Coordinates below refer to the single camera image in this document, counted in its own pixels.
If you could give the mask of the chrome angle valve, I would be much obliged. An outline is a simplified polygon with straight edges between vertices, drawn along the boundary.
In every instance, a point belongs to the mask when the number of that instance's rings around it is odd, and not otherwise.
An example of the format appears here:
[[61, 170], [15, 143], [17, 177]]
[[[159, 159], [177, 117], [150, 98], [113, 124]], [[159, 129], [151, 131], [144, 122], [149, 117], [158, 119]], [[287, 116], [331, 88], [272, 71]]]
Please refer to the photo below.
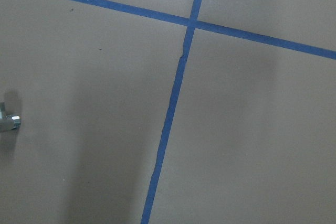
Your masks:
[[1, 102], [0, 132], [7, 132], [18, 129], [20, 125], [20, 116], [7, 114], [5, 109], [5, 103]]

